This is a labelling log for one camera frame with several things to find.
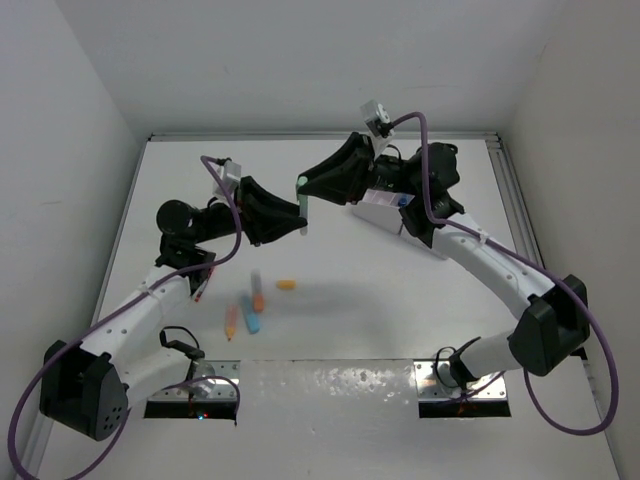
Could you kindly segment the orange pink highlighter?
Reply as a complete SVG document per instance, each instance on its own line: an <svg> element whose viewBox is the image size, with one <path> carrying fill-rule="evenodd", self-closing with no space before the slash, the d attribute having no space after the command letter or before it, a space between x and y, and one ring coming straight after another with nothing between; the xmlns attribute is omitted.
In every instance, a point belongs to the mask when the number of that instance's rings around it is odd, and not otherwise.
<svg viewBox="0 0 640 480"><path fill-rule="evenodd" d="M231 341L237 331L238 306L231 304L226 308L224 331L228 341Z"/></svg>

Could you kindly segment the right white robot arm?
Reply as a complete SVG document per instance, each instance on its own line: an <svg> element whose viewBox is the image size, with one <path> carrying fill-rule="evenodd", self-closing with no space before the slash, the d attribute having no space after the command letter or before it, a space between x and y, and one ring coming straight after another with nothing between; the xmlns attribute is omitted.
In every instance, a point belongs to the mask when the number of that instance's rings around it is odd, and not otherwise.
<svg viewBox="0 0 640 480"><path fill-rule="evenodd" d="M298 177L296 190L337 205L355 204L369 190L407 194L400 207L405 230L434 253L461 265L494 293L517 321L511 331L476 337L450 354L436 373L449 390L465 390L481 377L523 369L550 373L590 336L579 305L586 287L575 276L563 286L523 261L492 248L483 230L448 190L460 180L456 146L434 142L408 160L374 154L367 136L346 143Z"/></svg>

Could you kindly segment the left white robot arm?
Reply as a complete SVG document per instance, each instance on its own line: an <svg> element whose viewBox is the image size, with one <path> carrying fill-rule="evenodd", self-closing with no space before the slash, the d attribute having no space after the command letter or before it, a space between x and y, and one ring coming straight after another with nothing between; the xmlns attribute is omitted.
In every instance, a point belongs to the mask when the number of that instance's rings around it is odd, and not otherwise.
<svg viewBox="0 0 640 480"><path fill-rule="evenodd" d="M169 341L164 332L221 263L201 243L233 235L261 246L306 227L307 219L301 205L246 176L202 209L165 202L156 224L160 254L139 287L81 339L57 341L45 353L40 412L96 441L122 425L130 407L190 379L203 359L199 346Z"/></svg>

